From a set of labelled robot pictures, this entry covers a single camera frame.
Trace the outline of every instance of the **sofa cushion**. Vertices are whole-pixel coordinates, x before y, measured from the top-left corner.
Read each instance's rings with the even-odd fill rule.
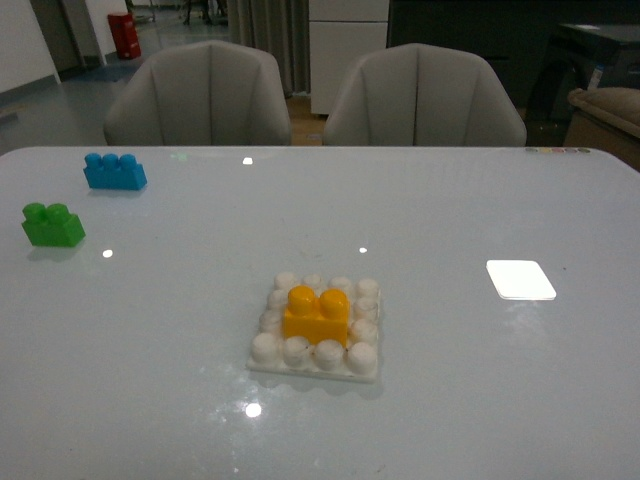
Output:
[[[578,88],[569,103],[589,115],[640,139],[640,90],[634,88]]]

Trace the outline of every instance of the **tiled floor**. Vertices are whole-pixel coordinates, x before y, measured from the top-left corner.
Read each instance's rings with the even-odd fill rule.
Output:
[[[118,64],[139,66],[146,57],[163,48],[229,38],[226,24],[214,21],[212,26],[205,25],[197,9],[192,11],[190,26],[182,21],[177,11],[167,9],[157,12],[155,23],[138,24],[143,56]],[[120,70],[128,70],[126,73],[130,75],[135,69]],[[0,155],[29,146],[105,145],[102,123],[127,77],[114,81],[107,78],[110,75],[100,73],[89,72],[3,105],[3,111],[16,115],[0,121]]]

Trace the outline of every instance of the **white building block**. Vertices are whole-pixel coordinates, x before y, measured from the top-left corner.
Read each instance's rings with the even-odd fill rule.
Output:
[[[273,290],[260,316],[258,333],[251,342],[247,368],[259,372],[373,383],[378,378],[380,328],[380,287],[365,278],[355,285],[346,277],[325,282],[318,274],[299,279],[291,272],[276,275]],[[328,288],[342,290],[349,299],[346,347],[327,339],[311,344],[302,336],[284,338],[284,311],[289,291],[308,285],[320,296]]]

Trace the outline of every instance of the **chair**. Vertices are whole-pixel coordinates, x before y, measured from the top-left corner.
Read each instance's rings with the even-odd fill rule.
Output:
[[[109,145],[289,145],[275,58],[222,41],[162,50],[107,114]]]
[[[325,124],[325,145],[524,146],[527,131],[491,66],[408,44],[359,57]]]
[[[575,89],[565,147],[609,152],[640,172],[640,90],[627,87]]]

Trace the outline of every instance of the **chair leg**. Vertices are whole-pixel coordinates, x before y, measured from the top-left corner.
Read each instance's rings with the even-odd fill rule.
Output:
[[[227,16],[227,0],[217,0],[218,3],[218,14],[221,17]]]
[[[182,22],[183,25],[189,25],[191,23],[191,0],[187,0],[187,16]]]
[[[207,25],[213,25],[211,17],[209,16],[209,0],[202,2],[202,19]]]

